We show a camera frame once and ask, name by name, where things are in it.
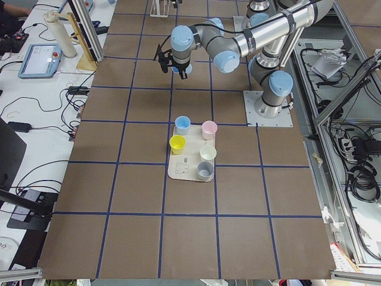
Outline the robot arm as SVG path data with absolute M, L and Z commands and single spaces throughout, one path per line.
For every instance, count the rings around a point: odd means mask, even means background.
M 233 72 L 241 58 L 253 55 L 249 64 L 251 76 L 263 89 L 254 104 L 255 112 L 266 119 L 280 114 L 285 98 L 293 88 L 293 78 L 280 68 L 289 58 L 292 41 L 302 30 L 320 21 L 332 8 L 333 1 L 296 1 L 280 6 L 277 14 L 254 24 L 259 11 L 268 8 L 268 1 L 250 1 L 246 24 L 226 38 L 227 30 L 219 18 L 212 18 L 191 26 L 176 26 L 168 36 L 170 49 L 157 46 L 154 59 L 163 73 L 175 69 L 181 79 L 188 76 L 191 52 L 204 48 L 216 68 L 224 74 Z

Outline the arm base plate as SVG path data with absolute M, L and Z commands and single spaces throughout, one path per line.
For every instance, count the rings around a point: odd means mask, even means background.
M 234 16 L 233 17 L 233 25 L 234 31 L 238 34 L 240 31 L 250 28 L 251 20 L 253 17 L 248 18 L 247 16 Z
M 271 107 L 262 98 L 263 91 L 243 91 L 246 122 L 252 127 L 292 128 L 292 118 L 286 97 L 282 105 Z

